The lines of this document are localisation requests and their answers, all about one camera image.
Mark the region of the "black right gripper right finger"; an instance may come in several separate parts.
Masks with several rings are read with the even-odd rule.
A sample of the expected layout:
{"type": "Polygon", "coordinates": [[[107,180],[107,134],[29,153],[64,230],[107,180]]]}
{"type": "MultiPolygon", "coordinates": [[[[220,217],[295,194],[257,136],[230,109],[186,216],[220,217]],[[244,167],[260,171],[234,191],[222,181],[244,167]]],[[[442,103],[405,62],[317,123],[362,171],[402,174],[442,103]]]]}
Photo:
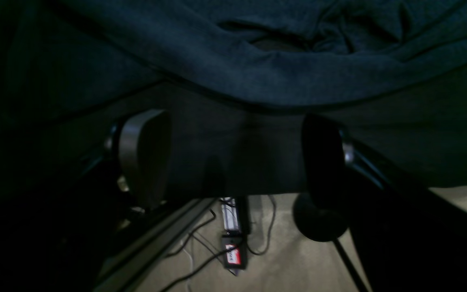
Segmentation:
{"type": "Polygon", "coordinates": [[[314,203],[339,203],[347,166],[354,161],[353,142],[343,124],[307,114],[301,128],[306,186],[314,203]]]}

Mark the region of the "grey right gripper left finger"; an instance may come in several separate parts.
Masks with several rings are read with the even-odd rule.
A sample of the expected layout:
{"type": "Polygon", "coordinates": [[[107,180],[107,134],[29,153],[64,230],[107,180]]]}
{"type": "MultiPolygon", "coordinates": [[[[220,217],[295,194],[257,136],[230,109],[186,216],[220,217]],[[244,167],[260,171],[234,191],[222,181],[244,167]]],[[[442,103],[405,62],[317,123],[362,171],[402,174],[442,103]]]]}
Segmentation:
{"type": "Polygon", "coordinates": [[[148,109],[120,119],[112,153],[135,205],[156,208],[167,185],[172,120],[168,111],[148,109]]]}

